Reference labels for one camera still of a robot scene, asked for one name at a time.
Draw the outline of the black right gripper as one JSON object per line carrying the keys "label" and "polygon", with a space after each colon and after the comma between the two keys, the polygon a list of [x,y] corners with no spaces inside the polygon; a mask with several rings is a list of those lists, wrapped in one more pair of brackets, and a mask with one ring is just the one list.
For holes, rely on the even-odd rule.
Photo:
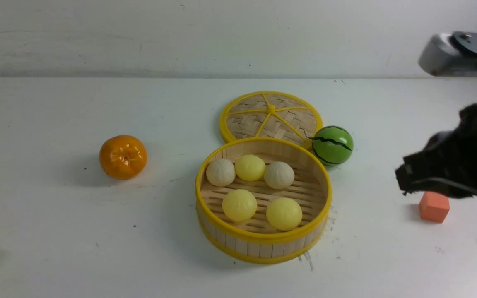
{"label": "black right gripper", "polygon": [[477,196],[477,103],[459,113],[454,130],[434,134],[425,147],[395,170],[406,194],[433,191],[450,198]]}

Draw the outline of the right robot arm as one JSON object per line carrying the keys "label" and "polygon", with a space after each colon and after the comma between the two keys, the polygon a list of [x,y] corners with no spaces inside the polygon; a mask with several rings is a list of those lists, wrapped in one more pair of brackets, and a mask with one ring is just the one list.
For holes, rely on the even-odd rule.
{"label": "right robot arm", "polygon": [[[477,33],[435,34],[419,58],[432,76],[477,76]],[[450,198],[477,196],[477,102],[459,111],[454,130],[432,135],[421,151],[406,155],[395,170],[405,194],[433,191]]]}

